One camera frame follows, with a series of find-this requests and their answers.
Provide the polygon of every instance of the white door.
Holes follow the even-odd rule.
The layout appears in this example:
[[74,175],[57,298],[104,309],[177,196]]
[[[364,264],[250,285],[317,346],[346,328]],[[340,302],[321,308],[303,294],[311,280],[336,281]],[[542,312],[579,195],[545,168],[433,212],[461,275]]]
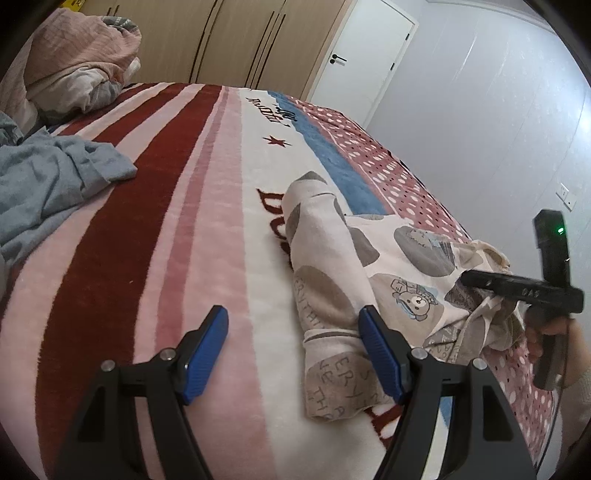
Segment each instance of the white door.
[[358,0],[311,102],[365,127],[413,25],[386,0]]

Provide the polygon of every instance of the wall outlet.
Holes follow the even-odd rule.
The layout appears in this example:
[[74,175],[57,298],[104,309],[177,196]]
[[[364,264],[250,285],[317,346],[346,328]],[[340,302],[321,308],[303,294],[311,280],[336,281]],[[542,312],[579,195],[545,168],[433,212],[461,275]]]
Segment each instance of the wall outlet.
[[573,194],[573,192],[570,192],[569,194],[567,194],[564,200],[564,204],[566,205],[566,208],[568,208],[572,212],[575,203],[577,203],[577,197]]
[[569,190],[567,187],[564,186],[563,183],[561,183],[558,186],[558,190],[556,190],[556,195],[558,195],[558,198],[560,200],[562,200],[563,202],[566,202],[566,196],[569,194]]

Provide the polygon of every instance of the blue gripper pad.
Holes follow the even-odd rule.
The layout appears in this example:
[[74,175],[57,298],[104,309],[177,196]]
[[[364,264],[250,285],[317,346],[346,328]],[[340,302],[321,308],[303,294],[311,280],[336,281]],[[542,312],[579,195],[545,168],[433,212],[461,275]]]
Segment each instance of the blue gripper pad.
[[199,330],[188,332],[178,349],[177,391],[189,405],[205,390],[213,365],[228,335],[228,311],[214,306]]
[[[382,322],[383,328],[387,329],[383,320],[379,321]],[[392,350],[390,350],[380,328],[369,314],[367,307],[362,308],[359,312],[359,334],[384,392],[390,395],[397,404],[403,404],[407,392],[402,387],[400,365],[394,358]]]

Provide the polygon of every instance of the metal screw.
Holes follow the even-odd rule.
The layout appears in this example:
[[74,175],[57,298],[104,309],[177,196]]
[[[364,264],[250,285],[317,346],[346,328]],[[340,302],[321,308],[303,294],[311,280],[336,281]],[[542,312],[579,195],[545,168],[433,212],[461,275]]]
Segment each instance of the metal screw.
[[486,370],[488,367],[488,365],[482,358],[475,358],[474,360],[472,360],[472,365],[474,365],[474,367],[478,370]]
[[165,348],[160,352],[160,359],[164,361],[172,360],[177,356],[177,352],[174,348]]
[[115,362],[113,360],[105,360],[104,362],[101,363],[100,365],[100,369],[103,372],[110,372],[111,370],[113,370],[115,368]]
[[424,348],[413,348],[410,354],[417,360],[425,360],[429,356]]

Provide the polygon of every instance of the polka dot pattern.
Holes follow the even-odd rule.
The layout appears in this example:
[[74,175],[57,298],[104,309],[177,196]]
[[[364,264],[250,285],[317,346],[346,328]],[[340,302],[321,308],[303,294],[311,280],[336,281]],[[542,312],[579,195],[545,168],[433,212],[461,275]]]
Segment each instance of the polka dot pattern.
[[[388,213],[398,214],[418,228],[455,242],[471,240],[462,226],[404,163],[393,157],[359,125],[340,112],[318,108],[297,99],[292,99],[292,102],[365,179],[375,196],[382,200]],[[482,357],[509,401],[532,458],[537,458],[550,428],[553,399],[549,392],[533,386],[532,365],[528,360],[525,341],[505,352],[487,347]]]
[[502,385],[532,458],[537,458],[552,421],[553,399],[550,392],[532,384],[534,376],[525,342],[505,352],[486,347],[482,356]]
[[454,242],[469,241],[462,226],[419,179],[356,123],[340,112],[295,99],[293,102],[361,174],[388,213],[412,220],[417,228],[444,235]]

